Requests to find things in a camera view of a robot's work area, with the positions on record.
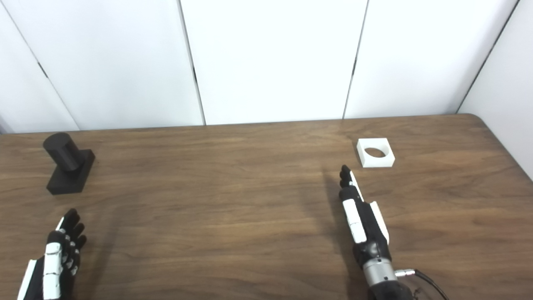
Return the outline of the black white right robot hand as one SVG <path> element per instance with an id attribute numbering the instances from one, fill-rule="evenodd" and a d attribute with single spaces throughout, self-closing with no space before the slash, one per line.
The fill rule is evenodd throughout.
<path id="1" fill-rule="evenodd" d="M 354 173 L 347 166 L 339 172 L 339 199 L 354 240 L 353 253 L 361 268 L 370 260 L 392 261 L 389 236 L 376 202 L 362 197 Z"/>

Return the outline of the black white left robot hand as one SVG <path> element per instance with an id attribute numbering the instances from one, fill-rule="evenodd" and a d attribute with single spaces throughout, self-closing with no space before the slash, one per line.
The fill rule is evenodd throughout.
<path id="1" fill-rule="evenodd" d="M 68 210 L 47 237 L 44 255 L 29 260 L 18 300 L 72 300 L 81 250 L 87 243 L 77 210 Z"/>

